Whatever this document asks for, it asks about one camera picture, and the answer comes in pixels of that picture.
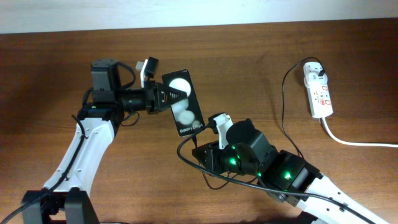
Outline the black Samsung Galaxy smartphone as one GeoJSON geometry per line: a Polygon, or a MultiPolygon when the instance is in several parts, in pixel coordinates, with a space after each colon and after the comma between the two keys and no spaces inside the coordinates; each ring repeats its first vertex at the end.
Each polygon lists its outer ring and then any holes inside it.
{"type": "Polygon", "coordinates": [[[188,136],[203,127],[205,122],[189,71],[183,69],[166,73],[162,75],[162,81],[167,86],[187,94],[186,99],[171,106],[178,135],[188,136]]]}

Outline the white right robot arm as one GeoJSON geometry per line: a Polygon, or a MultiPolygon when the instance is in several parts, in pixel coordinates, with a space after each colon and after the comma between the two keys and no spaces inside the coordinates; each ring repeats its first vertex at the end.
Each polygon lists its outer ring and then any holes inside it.
{"type": "Polygon", "coordinates": [[[219,140],[193,149],[192,154],[214,174],[232,172],[257,177],[269,196],[310,214],[317,223],[384,223],[341,191],[305,159],[278,151],[250,119],[216,128],[219,140]]]}

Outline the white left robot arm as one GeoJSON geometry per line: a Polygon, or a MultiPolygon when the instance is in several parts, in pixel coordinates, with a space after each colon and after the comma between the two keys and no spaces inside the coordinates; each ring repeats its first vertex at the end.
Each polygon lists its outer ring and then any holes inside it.
{"type": "Polygon", "coordinates": [[[64,212],[64,223],[99,223],[90,201],[91,187],[101,159],[124,121],[146,111],[157,114],[187,99],[184,91],[154,81],[158,60],[150,57],[141,69],[141,87],[121,83],[119,68],[133,69],[115,59],[91,63],[93,86],[74,116],[73,140],[57,170],[41,190],[29,190],[22,199],[24,223],[53,223],[64,212]]]}

